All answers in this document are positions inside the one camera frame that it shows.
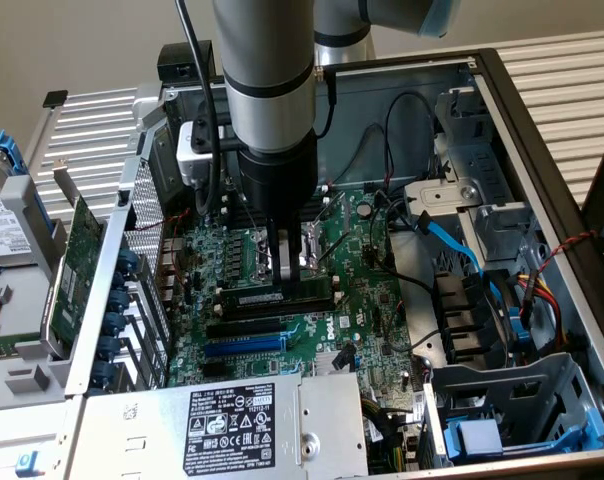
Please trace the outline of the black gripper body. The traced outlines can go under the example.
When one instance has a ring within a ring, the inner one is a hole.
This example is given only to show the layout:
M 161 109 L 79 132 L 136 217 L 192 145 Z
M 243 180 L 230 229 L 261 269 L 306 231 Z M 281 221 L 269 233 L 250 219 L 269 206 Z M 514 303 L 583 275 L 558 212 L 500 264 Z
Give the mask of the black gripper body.
M 244 194 L 276 222 L 286 222 L 308 202 L 318 182 L 317 136 L 313 130 L 294 147 L 276 153 L 237 152 Z

